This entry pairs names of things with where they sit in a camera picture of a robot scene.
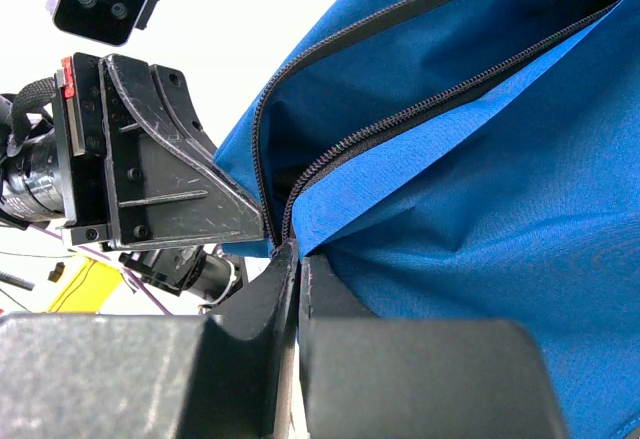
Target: white background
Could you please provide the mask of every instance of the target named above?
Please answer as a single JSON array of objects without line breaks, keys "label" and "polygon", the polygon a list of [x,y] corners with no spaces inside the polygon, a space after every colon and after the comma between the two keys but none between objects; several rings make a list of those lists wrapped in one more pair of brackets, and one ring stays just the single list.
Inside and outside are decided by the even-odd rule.
[{"label": "white background", "polygon": [[[45,1],[0,0],[0,93],[17,92],[33,80],[53,75],[60,59],[74,52],[118,52],[182,70],[205,131],[219,145],[335,0],[160,0],[148,28],[134,31],[129,43],[119,49],[59,32],[44,9]],[[0,229],[0,250],[64,254],[55,241],[4,229]],[[3,270],[39,283],[55,262],[0,255]],[[32,293],[2,288],[34,308],[53,300],[55,293],[40,285]],[[144,297],[119,302],[124,312],[152,312]],[[16,310],[4,297],[0,297],[0,308]]]}]

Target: black zipper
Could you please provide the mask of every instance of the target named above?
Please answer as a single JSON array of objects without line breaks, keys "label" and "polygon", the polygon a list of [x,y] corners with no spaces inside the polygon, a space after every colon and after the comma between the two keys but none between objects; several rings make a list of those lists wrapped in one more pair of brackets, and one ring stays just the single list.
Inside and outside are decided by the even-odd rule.
[{"label": "black zipper", "polygon": [[[481,72],[476,76],[473,76],[470,79],[467,79],[466,81],[461,82],[450,89],[447,89],[444,92],[436,94],[425,101],[414,104],[393,116],[376,122],[375,124],[363,127],[358,132],[342,139],[338,144],[316,159],[294,184],[284,210],[282,223],[282,237],[284,240],[289,239],[293,232],[291,229],[291,219],[295,200],[302,192],[319,181],[322,177],[326,176],[329,172],[335,170],[335,168],[352,159],[354,156],[362,154],[372,147],[380,145],[392,137],[416,127],[436,115],[446,112],[446,110],[453,109],[454,107],[458,107],[482,96],[484,93],[488,92],[488,90],[495,87],[495,85],[497,85],[496,83],[502,82],[505,79],[505,74],[509,76],[513,75],[519,69],[523,68],[536,57],[548,51],[554,45],[596,22],[613,9],[618,2],[619,1],[605,7],[604,9],[600,9],[578,22],[574,22],[570,26],[548,36],[533,46],[528,47],[524,51],[519,52],[515,56],[510,57],[509,59],[487,69],[484,72]],[[475,92],[475,94],[466,95],[466,93],[469,92]],[[463,102],[452,102],[461,97],[464,97]]]},{"label": "black zipper", "polygon": [[442,6],[452,0],[402,0],[388,6],[375,14],[351,24],[335,34],[325,38],[317,44],[300,53],[293,60],[280,69],[267,83],[260,95],[253,118],[251,131],[251,149],[253,154],[253,167],[258,181],[258,192],[263,209],[265,229],[267,236],[274,246],[282,243],[282,236],[276,225],[273,204],[267,189],[267,179],[264,164],[261,157],[261,120],[269,98],[275,89],[285,80],[294,76],[305,67],[320,61],[321,59],[336,54],[358,42],[362,42],[380,32],[384,32],[398,24],[418,17],[426,12]]}]

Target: purple cable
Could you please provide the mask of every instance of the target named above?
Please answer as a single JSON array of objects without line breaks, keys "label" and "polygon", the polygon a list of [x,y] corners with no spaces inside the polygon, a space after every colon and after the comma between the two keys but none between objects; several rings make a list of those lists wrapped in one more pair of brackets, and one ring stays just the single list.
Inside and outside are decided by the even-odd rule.
[{"label": "purple cable", "polygon": [[[56,234],[55,232],[51,232],[51,231],[48,231],[46,229],[40,229],[40,228],[37,228],[37,227],[34,227],[32,229],[37,230],[37,231],[42,231],[47,236],[55,237],[59,241],[62,240],[62,236]],[[78,246],[78,249],[81,249],[81,250],[83,250],[85,252],[88,252],[89,254],[93,254],[96,257],[99,257],[101,259],[104,259],[104,260],[107,260],[107,261],[111,262],[111,258],[109,256],[105,255],[105,254],[102,254],[101,252],[94,251],[93,249],[90,249],[90,248],[85,247],[85,246]],[[133,282],[136,285],[136,287],[138,289],[140,289],[149,298],[149,300],[151,300],[151,302],[153,302],[156,305],[156,307],[162,311],[163,314],[165,314],[167,316],[172,316],[173,315],[173,314],[171,314],[171,312],[169,312],[169,310],[166,307],[164,307],[162,305],[162,303],[158,299],[156,299],[156,296],[154,296],[151,293],[151,291],[149,289],[147,289],[147,287],[144,285],[144,282],[142,282],[133,272],[131,272],[129,269],[125,269],[124,272],[125,272],[125,274],[127,274],[129,279],[131,279],[131,282]]]}]

